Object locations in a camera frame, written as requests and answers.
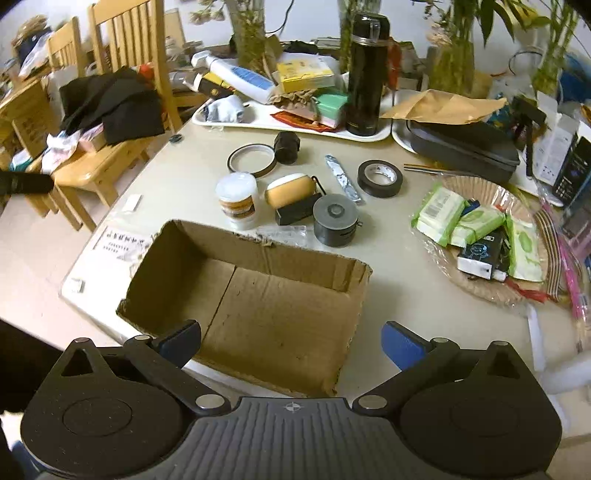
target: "green tissue pack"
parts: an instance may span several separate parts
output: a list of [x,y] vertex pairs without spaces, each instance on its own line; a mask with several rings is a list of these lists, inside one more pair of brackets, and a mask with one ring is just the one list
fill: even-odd
[[493,206],[484,205],[467,213],[452,232],[450,243],[465,248],[484,238],[505,223],[505,214]]
[[465,207],[466,201],[461,195],[438,183],[423,200],[421,209],[411,220],[411,226],[446,247]]
[[511,243],[509,275],[519,280],[544,281],[535,226],[509,215],[506,225]]

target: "black thermos bottle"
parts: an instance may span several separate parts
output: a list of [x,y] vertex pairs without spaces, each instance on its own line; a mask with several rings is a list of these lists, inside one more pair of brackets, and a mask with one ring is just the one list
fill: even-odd
[[386,81],[390,22],[383,15],[358,13],[351,33],[351,71],[347,130],[370,137],[378,129],[382,86]]

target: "floor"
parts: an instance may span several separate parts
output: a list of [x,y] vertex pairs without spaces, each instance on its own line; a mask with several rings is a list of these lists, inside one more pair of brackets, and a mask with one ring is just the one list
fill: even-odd
[[[161,144],[156,143],[152,152]],[[116,185],[119,193],[143,166],[140,163],[123,175]],[[99,223],[107,208],[93,194],[82,192],[81,197]],[[76,232],[62,215],[41,218],[23,197],[11,198],[0,215],[0,317],[60,348],[79,336],[90,337],[97,346],[115,345],[57,294],[89,238],[87,229]],[[9,443],[17,440],[20,417],[7,415],[2,421]],[[554,480],[589,480],[591,441],[561,447],[548,473]]]

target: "black jacket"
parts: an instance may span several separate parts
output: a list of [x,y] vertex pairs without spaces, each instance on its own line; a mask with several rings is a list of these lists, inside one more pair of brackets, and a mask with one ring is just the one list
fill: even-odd
[[108,145],[164,133],[158,93],[128,67],[72,80],[60,95],[65,112],[61,129],[68,135],[100,123]]

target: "table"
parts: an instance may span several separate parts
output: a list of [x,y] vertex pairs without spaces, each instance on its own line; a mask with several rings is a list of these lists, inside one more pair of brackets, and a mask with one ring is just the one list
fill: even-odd
[[[276,132],[207,129],[191,123],[180,131],[184,140],[167,144],[114,204],[85,246],[61,288],[61,297],[88,315],[118,342],[139,334],[115,314],[130,282],[129,264],[106,257],[93,247],[107,226],[133,233],[153,234],[170,219],[183,219],[228,228],[214,189],[227,173],[228,155],[245,144],[274,141]],[[259,191],[289,173],[316,175],[330,193],[342,190],[324,163],[332,154],[356,180],[361,162],[380,158],[397,165],[416,163],[418,157],[399,147],[390,138],[374,144],[357,144],[314,135],[301,136],[301,151],[293,166],[278,166],[258,180]],[[433,178],[407,173],[399,195],[377,199],[363,194],[366,204],[359,208],[363,227],[353,242],[343,248],[329,248],[312,235],[311,246],[368,263],[374,273],[359,327],[341,371],[337,392],[349,401],[395,375],[399,370],[382,353],[380,330],[388,320],[396,320],[418,335],[431,339],[444,336],[463,348],[485,349],[493,340],[507,340],[531,367],[532,354],[527,320],[515,310],[503,309],[472,297],[453,285],[429,257],[420,234],[410,228],[410,217],[433,185]],[[121,209],[132,194],[142,194],[137,210]],[[270,207],[261,209],[260,224],[273,224]],[[85,282],[81,293],[72,289],[72,279]],[[575,331],[569,312],[554,304],[538,309],[548,363],[575,355]],[[250,395],[278,395],[228,377],[190,361],[187,369]],[[571,419],[565,436],[591,433],[591,406],[582,391],[559,396]]]

